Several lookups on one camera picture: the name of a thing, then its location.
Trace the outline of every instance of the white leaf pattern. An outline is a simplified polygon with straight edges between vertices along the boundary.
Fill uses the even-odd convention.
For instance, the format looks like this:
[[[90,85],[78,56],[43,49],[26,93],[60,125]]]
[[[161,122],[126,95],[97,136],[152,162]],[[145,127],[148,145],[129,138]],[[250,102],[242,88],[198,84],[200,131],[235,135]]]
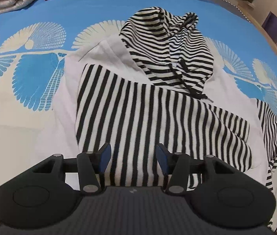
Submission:
[[[219,54],[224,60],[226,67],[234,74],[241,76],[248,80],[255,80],[253,74],[244,62],[236,55],[228,45],[216,40],[212,40],[216,46]]]
[[[269,84],[277,90],[277,76],[267,63],[254,59],[253,69],[260,83]]]
[[[25,27],[9,37],[0,47],[0,53],[15,51],[24,46],[27,50],[60,48],[66,31],[57,23],[44,22]]]
[[[268,103],[270,109],[277,115],[277,95],[272,89],[262,88],[263,100]]]
[[[221,66],[222,68],[224,68],[224,65],[225,65],[224,60],[215,46],[215,41],[208,37],[205,37],[205,41],[206,41],[207,47],[209,48],[211,54],[214,57],[214,65],[217,64],[217,65]]]
[[[112,34],[118,34],[124,24],[125,22],[120,20],[108,20],[94,24],[78,34],[71,48],[81,48],[88,43],[101,41]]]

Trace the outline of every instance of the metal screw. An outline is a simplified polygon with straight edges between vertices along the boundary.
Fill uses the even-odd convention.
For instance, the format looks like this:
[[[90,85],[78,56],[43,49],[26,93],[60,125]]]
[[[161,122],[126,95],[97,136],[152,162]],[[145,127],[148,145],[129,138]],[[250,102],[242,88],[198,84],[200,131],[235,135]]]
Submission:
[[[184,188],[179,185],[173,185],[169,188],[169,191],[172,193],[182,193]]]
[[[98,187],[95,186],[94,184],[88,184],[83,187],[83,191],[85,191],[87,193],[95,193],[98,191]]]

